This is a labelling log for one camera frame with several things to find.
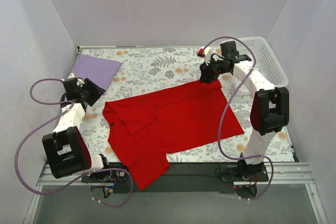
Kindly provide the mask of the white plastic basket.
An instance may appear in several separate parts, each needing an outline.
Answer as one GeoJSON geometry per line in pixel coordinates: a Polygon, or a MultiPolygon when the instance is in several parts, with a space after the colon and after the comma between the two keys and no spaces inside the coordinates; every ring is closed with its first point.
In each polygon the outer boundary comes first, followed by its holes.
{"type": "Polygon", "coordinates": [[[263,37],[244,37],[240,40],[254,53],[256,68],[271,83],[277,87],[286,87],[289,80],[276,55],[263,37]]]}

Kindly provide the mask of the red t-shirt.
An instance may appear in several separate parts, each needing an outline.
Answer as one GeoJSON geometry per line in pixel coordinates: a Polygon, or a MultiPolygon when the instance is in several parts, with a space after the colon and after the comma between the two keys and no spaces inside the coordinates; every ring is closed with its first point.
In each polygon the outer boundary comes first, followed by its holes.
{"type": "Polygon", "coordinates": [[[109,144],[143,190],[170,168],[167,154],[243,134],[219,81],[106,102],[109,144]]]}

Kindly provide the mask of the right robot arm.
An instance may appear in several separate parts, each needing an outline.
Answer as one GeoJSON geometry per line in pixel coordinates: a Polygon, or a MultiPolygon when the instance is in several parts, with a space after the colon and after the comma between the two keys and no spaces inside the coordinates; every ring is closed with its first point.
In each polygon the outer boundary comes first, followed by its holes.
{"type": "Polygon", "coordinates": [[[281,129],[289,123],[289,91],[277,87],[256,70],[257,59],[240,39],[227,36],[221,43],[221,54],[213,53],[209,44],[197,55],[204,58],[200,65],[202,83],[213,83],[225,73],[240,80],[253,96],[250,112],[252,133],[245,150],[237,157],[234,175],[248,181],[265,172],[266,150],[281,129]]]}

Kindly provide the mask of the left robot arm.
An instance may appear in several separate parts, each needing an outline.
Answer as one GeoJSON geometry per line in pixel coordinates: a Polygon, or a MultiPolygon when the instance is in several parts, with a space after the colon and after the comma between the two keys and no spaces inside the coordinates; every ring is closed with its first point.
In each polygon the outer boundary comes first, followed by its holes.
{"type": "Polygon", "coordinates": [[[42,139],[51,172],[55,178],[93,172],[98,181],[106,182],[112,175],[106,157],[91,154],[80,134],[87,107],[93,106],[105,90],[88,78],[72,77],[64,80],[63,86],[60,102],[64,115],[52,133],[42,139]]]}

